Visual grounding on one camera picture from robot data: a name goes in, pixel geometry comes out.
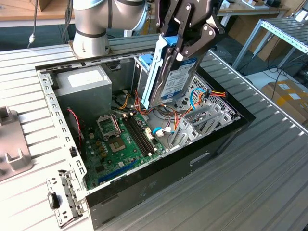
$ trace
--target metal rack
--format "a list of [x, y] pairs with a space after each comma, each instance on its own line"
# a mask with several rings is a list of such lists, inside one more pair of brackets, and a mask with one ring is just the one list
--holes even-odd
[[256, 48], [254, 54], [257, 54], [259, 50], [262, 49], [266, 41], [269, 39], [271, 33], [293, 46], [293, 48], [281, 61], [278, 67], [281, 67], [296, 49], [303, 53], [308, 52], [308, 25], [299, 23], [293, 18], [260, 19], [255, 29], [249, 36], [247, 42], [244, 44], [241, 52], [235, 59], [232, 65], [234, 69], [236, 69], [241, 63], [244, 55], [248, 51], [261, 28], [267, 29], [268, 32]]
[[[121, 52], [154, 48], [156, 41], [153, 35], [110, 43]], [[18, 112], [34, 164], [0, 182], [3, 230], [58, 230], [45, 179], [67, 163], [35, 66], [73, 59], [68, 45], [0, 53], [0, 105]], [[307, 224], [307, 131], [214, 53], [201, 67], [256, 120], [221, 156], [98, 230], [283, 231]], [[63, 230], [91, 228], [91, 220], [83, 216]]]

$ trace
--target blue cable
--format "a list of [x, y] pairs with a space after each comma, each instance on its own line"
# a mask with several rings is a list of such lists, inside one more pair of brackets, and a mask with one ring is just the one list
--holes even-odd
[[192, 108], [193, 108], [194, 110], [196, 110], [196, 107], [194, 106], [194, 103], [193, 103], [193, 92], [194, 92], [195, 90], [200, 90], [200, 91], [202, 91], [203, 93], [206, 93], [206, 90], [204, 90], [204, 89], [202, 89], [202, 88], [195, 88], [195, 89], [193, 89], [193, 90], [191, 91], [191, 95], [190, 95], [190, 98], [189, 98], [189, 102], [190, 102], [190, 104], [191, 104], [191, 106], [192, 106]]
[[158, 130], [161, 130], [162, 128], [154, 128], [152, 133], [155, 134]]

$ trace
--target yellow wire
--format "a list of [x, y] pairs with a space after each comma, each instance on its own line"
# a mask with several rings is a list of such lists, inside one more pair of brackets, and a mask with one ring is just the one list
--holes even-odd
[[122, 110], [122, 109], [126, 108], [127, 103], [128, 103], [128, 95], [126, 96], [125, 103], [123, 104], [122, 107], [119, 107], [119, 109]]
[[217, 92], [217, 91], [211, 91], [213, 93], [216, 93], [216, 94], [224, 94], [225, 92]]

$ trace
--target aluminum profile table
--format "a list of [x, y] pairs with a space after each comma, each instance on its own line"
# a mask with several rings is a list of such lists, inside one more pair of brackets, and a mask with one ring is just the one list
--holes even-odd
[[308, 25], [299, 23], [293, 18], [260, 19], [255, 29], [249, 36], [247, 42], [244, 44], [241, 52], [234, 61], [232, 65], [234, 69], [236, 69], [241, 63], [244, 55], [248, 51], [261, 28], [267, 29], [268, 32], [256, 48], [254, 54], [257, 54], [258, 51], [262, 49], [271, 33], [293, 46], [278, 67], [281, 67], [296, 49], [303, 53], [308, 52]]
[[[117, 52], [157, 36], [111, 40]], [[0, 182], [1, 230], [58, 230], [45, 179], [67, 163], [34, 66], [73, 60], [68, 45], [0, 53], [0, 105], [19, 114], [34, 166]], [[301, 230], [308, 221], [307, 131], [212, 52], [201, 66], [256, 120], [219, 157], [101, 231]], [[81, 217], [63, 230], [88, 231]]]

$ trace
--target white label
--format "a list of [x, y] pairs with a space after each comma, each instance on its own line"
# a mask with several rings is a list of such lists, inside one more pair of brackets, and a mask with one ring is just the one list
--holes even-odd
[[184, 85], [189, 77], [188, 71], [196, 63], [196, 58], [183, 61], [183, 65], [178, 70], [170, 71], [161, 94], [162, 99], [168, 99], [183, 90]]
[[73, 88], [87, 85], [90, 83], [96, 83], [103, 80], [104, 79], [98, 70], [74, 74], [68, 77], [68, 81]]
[[300, 100], [301, 98], [297, 95], [297, 94], [289, 94], [289, 96], [291, 96], [292, 97], [292, 99], [294, 99], [294, 100]]
[[290, 89], [289, 86], [286, 85], [285, 83], [279, 84], [279, 86], [284, 90]]

